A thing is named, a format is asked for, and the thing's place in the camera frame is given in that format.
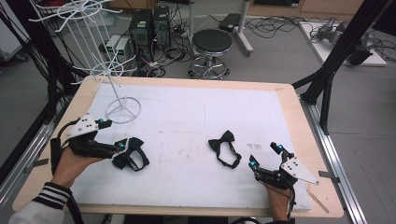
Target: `striped sleeve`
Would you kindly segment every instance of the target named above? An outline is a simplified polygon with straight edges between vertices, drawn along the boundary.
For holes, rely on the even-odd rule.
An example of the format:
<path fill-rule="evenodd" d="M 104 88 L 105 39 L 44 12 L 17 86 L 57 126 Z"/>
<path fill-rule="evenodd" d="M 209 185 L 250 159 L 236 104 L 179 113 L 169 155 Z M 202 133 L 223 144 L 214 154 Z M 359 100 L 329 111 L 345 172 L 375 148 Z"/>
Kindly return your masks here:
<path fill-rule="evenodd" d="M 72 192 L 70 189 L 47 182 L 38 196 L 32 201 L 42 203 L 51 208 L 63 210 L 71 194 Z"/>

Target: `black stool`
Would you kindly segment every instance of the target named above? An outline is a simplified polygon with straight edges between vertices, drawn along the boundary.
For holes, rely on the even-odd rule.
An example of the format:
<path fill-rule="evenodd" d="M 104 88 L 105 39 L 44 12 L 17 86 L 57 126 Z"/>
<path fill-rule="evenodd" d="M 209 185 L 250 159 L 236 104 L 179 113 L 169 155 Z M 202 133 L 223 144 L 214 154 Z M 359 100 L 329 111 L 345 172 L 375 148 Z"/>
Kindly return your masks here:
<path fill-rule="evenodd" d="M 199 78 L 221 79 L 230 74 L 224 61 L 216 56 L 223 55 L 231 48 L 233 41 L 220 30 L 207 29 L 194 34 L 192 48 L 201 55 L 191 64 L 189 75 Z"/>

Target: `metal rail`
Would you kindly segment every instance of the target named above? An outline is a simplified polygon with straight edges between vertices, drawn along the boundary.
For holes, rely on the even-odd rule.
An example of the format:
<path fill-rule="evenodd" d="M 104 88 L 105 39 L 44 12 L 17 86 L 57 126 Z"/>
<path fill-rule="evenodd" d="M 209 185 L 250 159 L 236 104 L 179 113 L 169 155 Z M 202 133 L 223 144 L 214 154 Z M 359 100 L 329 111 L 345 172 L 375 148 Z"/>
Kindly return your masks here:
<path fill-rule="evenodd" d="M 54 120 L 47 125 L 42 125 L 29 147 L 24 151 L 14 168 L 8 174 L 6 180 L 0 187 L 0 210 L 7 203 L 12 192 L 21 183 L 24 174 L 30 173 L 33 168 L 33 162 L 38 158 L 42 149 L 50 140 L 54 130 Z"/>
<path fill-rule="evenodd" d="M 359 205 L 358 199 L 353 192 L 353 189 L 347 179 L 347 174 L 338 157 L 334 144 L 332 143 L 332 139 L 329 135 L 323 132 L 323 129 L 320 127 L 320 112 L 318 110 L 318 107 L 316 105 L 309 104 L 306 104 L 306 106 L 309 110 L 314 126 L 318 132 L 318 138 L 320 140 L 320 143 L 322 144 L 322 150 L 326 156 L 327 163 L 332 170 L 332 174 L 334 175 L 334 177 L 338 177 L 340 180 L 340 183 L 335 183 L 334 185 L 337 187 L 342 196 L 342 200 L 349 213 L 351 221 L 354 224 L 367 224 L 366 218 L 361 211 L 361 206 Z"/>

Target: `black strap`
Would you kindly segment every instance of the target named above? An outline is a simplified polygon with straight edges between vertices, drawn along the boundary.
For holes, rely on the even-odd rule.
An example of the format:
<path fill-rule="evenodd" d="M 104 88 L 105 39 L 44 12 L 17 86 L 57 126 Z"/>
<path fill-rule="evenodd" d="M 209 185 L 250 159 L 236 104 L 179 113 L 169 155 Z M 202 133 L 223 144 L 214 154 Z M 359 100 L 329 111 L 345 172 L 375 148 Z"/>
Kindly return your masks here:
<path fill-rule="evenodd" d="M 113 164 L 118 168 L 120 168 L 121 170 L 125 166 L 131 167 L 131 169 L 133 169 L 136 172 L 139 170 L 143 170 L 145 166 L 149 165 L 149 159 L 146 157 L 146 154 L 144 153 L 142 148 L 140 148 L 143 144 L 144 142 L 138 138 L 135 137 L 130 138 L 128 143 L 128 149 L 125 152 L 121 153 L 120 155 L 116 156 L 113 160 Z M 134 151 L 137 151 L 140 157 L 142 157 L 143 165 L 140 168 L 137 166 L 136 162 L 134 162 L 134 160 L 131 158 L 131 154 Z"/>
<path fill-rule="evenodd" d="M 231 142 L 235 141 L 233 138 L 233 134 L 227 130 L 227 132 L 224 133 L 224 135 L 218 140 L 218 139 L 211 139 L 209 140 L 209 145 L 212 147 L 212 149 L 216 152 L 216 156 L 218 157 L 218 161 L 220 161 L 224 166 L 230 167 L 234 169 L 236 166 L 238 166 L 239 162 L 242 159 L 242 156 L 238 153 L 236 153 L 235 149 L 233 148 L 233 144 Z M 228 164 L 227 162 L 223 161 L 219 155 L 220 155 L 220 145 L 223 142 L 227 142 L 228 145 L 230 146 L 231 152 L 236 156 L 236 160 L 233 162 L 233 165 Z"/>

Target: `black metal frame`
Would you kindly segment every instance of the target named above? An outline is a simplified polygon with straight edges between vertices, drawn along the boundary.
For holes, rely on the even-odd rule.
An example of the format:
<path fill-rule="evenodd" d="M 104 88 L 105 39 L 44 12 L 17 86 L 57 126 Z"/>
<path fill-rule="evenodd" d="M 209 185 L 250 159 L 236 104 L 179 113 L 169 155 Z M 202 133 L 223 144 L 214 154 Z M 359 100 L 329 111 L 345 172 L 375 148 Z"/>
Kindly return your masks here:
<path fill-rule="evenodd" d="M 301 100 L 309 105 L 315 105 L 320 94 L 323 92 L 322 107 L 320 111 L 320 127 L 327 135 L 330 98 L 332 94 L 332 80 L 343 62 L 354 51 L 355 46 L 371 26 L 378 13 L 387 3 L 387 0 L 365 0 L 358 12 L 341 35 L 337 44 L 332 49 L 329 57 L 314 74 L 305 77 L 292 84 L 298 89 L 311 82 L 308 90 L 301 94 Z"/>
<path fill-rule="evenodd" d="M 12 151 L 11 156 L 7 158 L 7 162 L 1 167 L 1 183 L 9 174 L 10 169 L 16 164 L 21 154 L 27 148 L 30 141 L 34 138 L 36 131 L 43 123 L 49 123 L 52 118 L 56 116 L 56 107 L 58 102 L 64 96 L 73 96 L 78 86 L 73 86 L 71 83 L 76 82 L 72 73 L 79 77 L 88 76 L 87 73 L 79 71 L 73 67 L 73 64 L 68 62 L 61 54 L 53 42 L 49 30 L 43 22 L 31 22 L 29 19 L 39 19 L 35 9 L 30 1 L 26 0 L 6 0 L 9 7 L 20 21 L 26 33 L 31 37 L 32 45 L 35 46 L 39 54 L 45 59 L 45 64 L 36 64 L 37 69 L 42 73 L 43 77 L 48 82 L 49 101 L 40 115 L 37 117 L 35 123 L 25 134 L 17 147 Z M 0 12 L 0 19 L 5 23 L 8 29 L 17 37 L 26 52 L 34 58 L 30 45 L 26 44 L 23 39 L 13 28 L 8 18 Z M 79 212 L 78 205 L 73 195 L 67 201 L 67 207 L 72 215 L 75 223 L 84 223 Z"/>

